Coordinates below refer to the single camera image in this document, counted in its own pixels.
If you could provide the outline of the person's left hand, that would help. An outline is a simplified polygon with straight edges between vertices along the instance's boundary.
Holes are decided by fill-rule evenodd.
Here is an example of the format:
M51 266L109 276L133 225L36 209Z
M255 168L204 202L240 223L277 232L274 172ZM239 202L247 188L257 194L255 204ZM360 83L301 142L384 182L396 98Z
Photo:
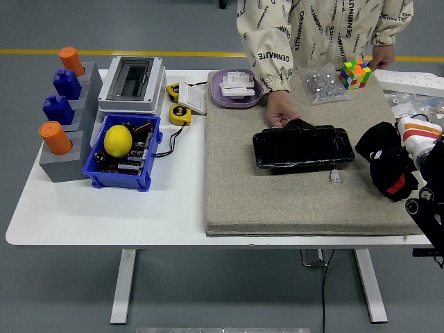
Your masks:
M373 46L372 59L368 62L368 67L376 69L388 69L395 61L395 49L393 45Z

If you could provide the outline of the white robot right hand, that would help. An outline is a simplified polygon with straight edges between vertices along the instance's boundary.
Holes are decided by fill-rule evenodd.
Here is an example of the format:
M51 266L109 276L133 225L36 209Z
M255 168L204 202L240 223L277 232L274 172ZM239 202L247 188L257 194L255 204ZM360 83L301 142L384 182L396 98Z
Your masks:
M443 133L443 129L439 125L412 117L400 118L394 124L393 129L395 131L394 140L387 148L377 148L371 151L370 158L372 160L394 157L396 153L405 150L416 164L421 163L430 154Z

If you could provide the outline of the person's right hand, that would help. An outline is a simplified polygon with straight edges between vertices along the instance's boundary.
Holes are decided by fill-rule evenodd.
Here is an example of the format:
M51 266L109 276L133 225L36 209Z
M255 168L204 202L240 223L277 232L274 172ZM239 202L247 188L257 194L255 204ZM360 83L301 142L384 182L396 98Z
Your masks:
M270 127L283 128L290 121L299 118L288 91L279 90L267 94L265 119Z

